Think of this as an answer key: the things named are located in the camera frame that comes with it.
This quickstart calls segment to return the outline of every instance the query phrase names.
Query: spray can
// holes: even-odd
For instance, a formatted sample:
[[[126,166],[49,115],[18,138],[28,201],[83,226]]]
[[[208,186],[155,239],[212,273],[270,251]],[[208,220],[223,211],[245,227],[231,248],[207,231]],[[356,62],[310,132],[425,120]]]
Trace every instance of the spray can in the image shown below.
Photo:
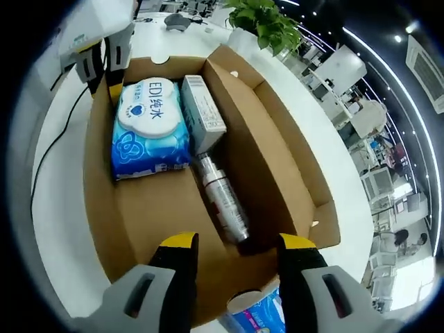
[[[199,155],[198,159],[205,192],[227,238],[234,244],[245,241],[250,236],[248,221],[225,172],[217,169],[207,153]]]

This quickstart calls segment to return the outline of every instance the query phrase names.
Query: white table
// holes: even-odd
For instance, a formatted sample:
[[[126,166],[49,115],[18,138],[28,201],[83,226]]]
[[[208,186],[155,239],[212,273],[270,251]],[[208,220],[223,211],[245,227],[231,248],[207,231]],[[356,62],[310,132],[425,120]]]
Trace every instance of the white table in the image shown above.
[[[171,14],[173,12],[176,12],[179,7],[181,7],[182,2],[175,2],[175,1],[163,1],[162,5],[166,6],[165,12]]]
[[[166,32],[162,13],[148,13],[151,23],[137,23],[133,57],[207,57],[228,40],[230,31],[192,24],[184,33]],[[249,60],[277,92],[313,150],[330,187],[341,230],[341,243],[321,252],[329,265],[339,265],[360,281],[373,238],[373,221],[359,175],[341,138],[314,97],[267,50]],[[62,83],[48,111],[35,154],[43,152],[61,131],[84,85],[75,71]],[[96,255],[83,202],[83,151],[92,100],[86,93],[74,111],[64,137],[53,147],[39,174],[34,226],[42,261],[55,292],[71,316],[87,316],[110,285]],[[215,332],[219,324],[207,328]]]
[[[325,100],[325,98],[323,98],[323,102],[321,104],[328,104],[328,102],[334,102],[339,106],[340,109],[340,113],[335,115],[334,117],[332,117],[331,109],[326,109],[325,113],[327,114],[327,116],[329,117],[330,121],[332,121],[334,123],[334,126],[336,127],[337,130],[339,130],[340,128],[342,128],[347,122],[349,122],[351,120],[351,118],[353,118],[353,115],[350,113],[349,109],[347,108],[347,106],[345,106],[344,102],[342,101],[341,97],[339,97],[336,92],[334,92],[334,90],[328,85],[328,83],[321,78],[315,71],[313,71],[312,69],[309,68],[310,74],[312,76],[314,76],[320,83],[321,85],[323,85],[325,87],[325,89],[330,93],[330,96],[327,101]]]

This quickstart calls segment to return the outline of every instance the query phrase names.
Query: potted plant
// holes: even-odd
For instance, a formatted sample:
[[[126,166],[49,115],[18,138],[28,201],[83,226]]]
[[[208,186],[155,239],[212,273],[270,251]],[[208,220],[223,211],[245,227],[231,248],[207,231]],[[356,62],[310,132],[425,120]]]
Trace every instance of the potted plant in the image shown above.
[[[249,57],[255,44],[260,49],[271,47],[273,57],[299,47],[298,23],[281,14],[272,0],[227,0],[225,7],[234,8],[228,20],[235,29],[227,45],[243,57]]]

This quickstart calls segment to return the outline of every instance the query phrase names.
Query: ceiling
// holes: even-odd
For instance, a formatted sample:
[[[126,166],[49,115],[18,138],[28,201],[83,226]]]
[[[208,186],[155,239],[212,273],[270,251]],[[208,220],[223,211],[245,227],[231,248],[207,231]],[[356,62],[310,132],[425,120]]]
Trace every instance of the ceiling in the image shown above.
[[[399,132],[398,135],[393,131],[393,137],[396,142],[403,141],[411,160],[413,178],[431,203],[429,224],[433,249],[440,240],[438,232],[443,222],[442,216],[440,219],[438,216],[443,204],[442,199],[441,202],[439,200],[440,184],[444,191],[444,149],[441,147],[444,144],[444,114],[437,114],[434,111],[421,85],[405,65],[408,38],[405,29],[417,21],[419,27],[411,34],[443,72],[443,45],[437,42],[444,40],[441,38],[443,29],[439,26],[440,22],[430,19],[436,7],[433,5],[433,0],[403,1],[402,6],[400,1],[394,0],[275,0],[275,2],[284,14],[300,22],[333,49],[337,44],[345,44],[355,53],[359,53],[366,63],[368,73],[365,79],[374,93],[386,104],[388,113]],[[347,34],[343,27],[365,42],[393,70],[415,103],[420,117],[388,69],[372,51]],[[401,37],[400,42],[395,41],[396,35]],[[359,81],[358,87],[362,92],[367,89],[368,95],[372,99],[377,99],[363,81]],[[441,243],[443,238],[444,232],[441,231]],[[443,254],[442,251],[440,247],[438,254]]]

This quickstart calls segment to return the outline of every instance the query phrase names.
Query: blue package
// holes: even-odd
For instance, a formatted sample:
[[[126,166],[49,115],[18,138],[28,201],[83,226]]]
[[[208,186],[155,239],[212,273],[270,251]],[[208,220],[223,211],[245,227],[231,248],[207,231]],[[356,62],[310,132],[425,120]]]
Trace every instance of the blue package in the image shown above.
[[[124,87],[112,134],[115,179],[189,166],[189,134],[177,83],[148,78]]]
[[[243,311],[226,314],[220,321],[231,333],[285,333],[279,288]]]

